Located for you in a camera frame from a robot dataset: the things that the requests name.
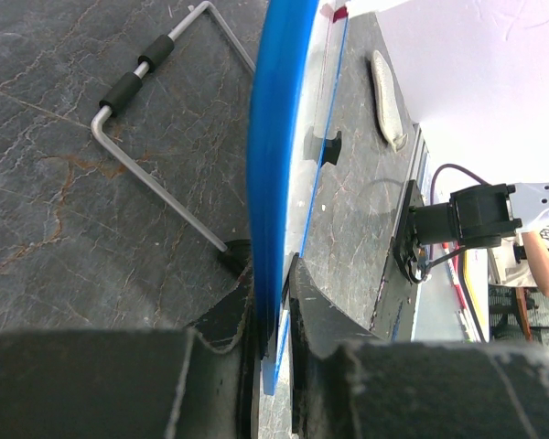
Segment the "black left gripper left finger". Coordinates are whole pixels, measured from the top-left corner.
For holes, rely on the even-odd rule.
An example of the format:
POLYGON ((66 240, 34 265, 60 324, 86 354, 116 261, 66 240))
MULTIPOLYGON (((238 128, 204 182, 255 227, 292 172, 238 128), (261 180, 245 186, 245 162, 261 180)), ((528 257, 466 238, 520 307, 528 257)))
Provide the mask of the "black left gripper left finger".
POLYGON ((221 262, 236 282, 181 329, 0 335, 0 438, 253 438, 251 245, 221 262))

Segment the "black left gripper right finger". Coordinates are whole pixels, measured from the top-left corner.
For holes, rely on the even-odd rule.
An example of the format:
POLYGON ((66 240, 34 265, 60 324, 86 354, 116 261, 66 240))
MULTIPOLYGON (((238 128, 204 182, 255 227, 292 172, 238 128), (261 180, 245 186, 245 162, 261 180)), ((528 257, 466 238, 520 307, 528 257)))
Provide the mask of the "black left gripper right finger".
POLYGON ((301 438, 549 438, 532 343, 384 342, 291 263, 292 430, 301 438))

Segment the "blue framed whiteboard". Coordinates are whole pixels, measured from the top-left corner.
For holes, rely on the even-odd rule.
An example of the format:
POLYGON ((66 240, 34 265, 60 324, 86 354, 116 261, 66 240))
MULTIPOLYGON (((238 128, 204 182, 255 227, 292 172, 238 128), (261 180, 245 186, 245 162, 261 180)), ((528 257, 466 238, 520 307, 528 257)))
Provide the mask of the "blue framed whiteboard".
POLYGON ((285 290, 304 253, 348 20, 341 1, 269 3, 253 75, 246 158, 263 391, 275 394, 288 332, 285 290))

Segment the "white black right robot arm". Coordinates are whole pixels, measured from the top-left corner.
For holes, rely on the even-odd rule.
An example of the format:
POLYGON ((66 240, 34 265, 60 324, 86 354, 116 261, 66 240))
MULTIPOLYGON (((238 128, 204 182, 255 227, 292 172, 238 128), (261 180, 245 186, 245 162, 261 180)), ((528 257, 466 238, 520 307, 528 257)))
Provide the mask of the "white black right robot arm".
POLYGON ((504 238, 549 226, 549 182, 467 187, 445 203, 411 211, 421 245, 497 247, 504 238))

